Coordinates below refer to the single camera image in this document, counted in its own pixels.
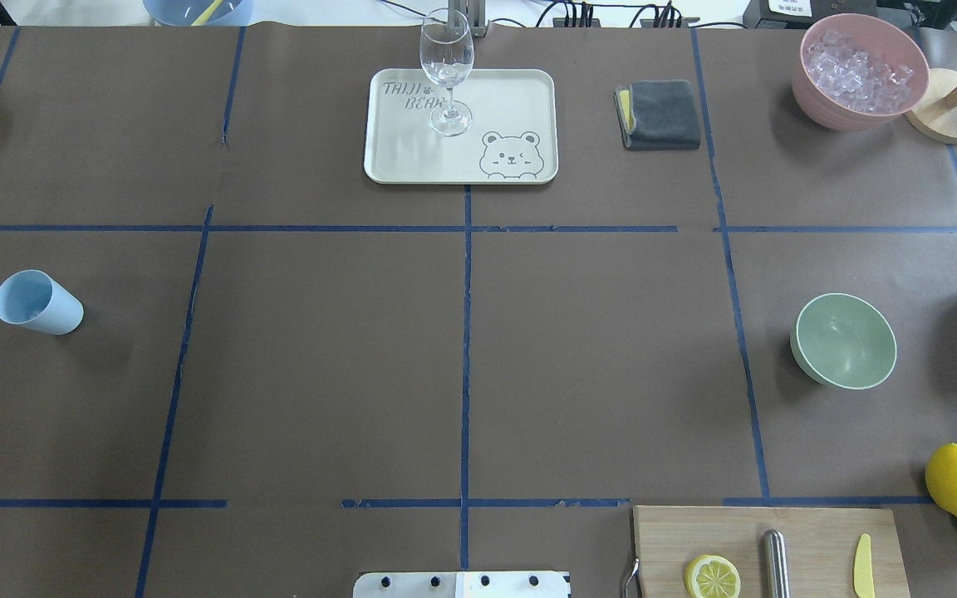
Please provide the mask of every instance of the pink bowl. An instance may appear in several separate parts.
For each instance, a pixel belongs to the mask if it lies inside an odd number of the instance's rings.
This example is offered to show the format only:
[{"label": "pink bowl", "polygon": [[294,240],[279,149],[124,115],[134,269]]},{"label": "pink bowl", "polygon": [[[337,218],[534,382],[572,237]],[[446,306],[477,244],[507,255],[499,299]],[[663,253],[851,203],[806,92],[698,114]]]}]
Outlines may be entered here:
[{"label": "pink bowl", "polygon": [[[881,59],[892,68],[907,65],[915,72],[907,86],[910,87],[910,99],[893,114],[870,114],[856,112],[850,107],[838,105],[834,99],[824,94],[814,85],[807,74],[805,53],[828,29],[850,35],[851,41],[870,53],[880,54]],[[862,131],[884,125],[885,122],[901,116],[915,107],[925,95],[930,84],[930,64],[925,54],[915,44],[914,39],[900,31],[899,27],[867,15],[843,12],[825,17],[814,23],[800,42],[797,60],[793,63],[793,95],[801,109],[819,125],[828,126],[834,131]]]}]

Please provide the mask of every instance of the ice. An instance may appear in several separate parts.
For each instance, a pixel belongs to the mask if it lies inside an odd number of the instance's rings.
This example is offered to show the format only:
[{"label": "ice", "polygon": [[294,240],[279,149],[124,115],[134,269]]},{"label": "ice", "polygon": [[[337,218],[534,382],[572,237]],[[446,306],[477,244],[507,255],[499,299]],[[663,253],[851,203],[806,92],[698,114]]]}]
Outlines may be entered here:
[{"label": "ice", "polygon": [[890,114],[910,100],[907,83],[914,71],[904,65],[892,68],[835,29],[827,29],[821,41],[804,51],[804,57],[814,84],[839,105],[857,112]]}]

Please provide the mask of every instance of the round wooden base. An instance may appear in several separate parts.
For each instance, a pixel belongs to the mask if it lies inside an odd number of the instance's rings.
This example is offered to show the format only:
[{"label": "round wooden base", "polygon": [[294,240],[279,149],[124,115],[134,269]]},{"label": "round wooden base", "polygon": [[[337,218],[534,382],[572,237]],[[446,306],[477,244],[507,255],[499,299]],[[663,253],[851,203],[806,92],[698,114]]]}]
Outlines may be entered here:
[{"label": "round wooden base", "polygon": [[931,68],[930,87],[918,105],[907,112],[907,120],[925,136],[957,145],[957,106],[949,109],[943,102],[956,86],[957,71]]}]

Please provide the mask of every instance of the wine glass base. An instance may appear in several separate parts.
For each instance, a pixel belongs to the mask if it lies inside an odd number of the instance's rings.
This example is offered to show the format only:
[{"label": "wine glass base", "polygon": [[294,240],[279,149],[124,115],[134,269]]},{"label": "wine glass base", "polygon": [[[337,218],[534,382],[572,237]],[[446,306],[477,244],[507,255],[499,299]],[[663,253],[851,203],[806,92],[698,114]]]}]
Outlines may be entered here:
[{"label": "wine glass base", "polygon": [[438,106],[430,112],[430,129],[447,137],[463,135],[471,126],[471,109],[463,102],[453,102],[456,115],[453,118],[445,116],[445,108]]}]

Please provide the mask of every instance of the green bowl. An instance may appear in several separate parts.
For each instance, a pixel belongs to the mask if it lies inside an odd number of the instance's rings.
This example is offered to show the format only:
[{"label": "green bowl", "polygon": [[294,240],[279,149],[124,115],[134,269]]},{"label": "green bowl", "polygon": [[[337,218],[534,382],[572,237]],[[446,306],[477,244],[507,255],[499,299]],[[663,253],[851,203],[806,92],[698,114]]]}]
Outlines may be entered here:
[{"label": "green bowl", "polygon": [[896,367],[896,336],[876,307],[843,292],[810,300],[793,328],[793,356],[817,382],[873,389]]}]

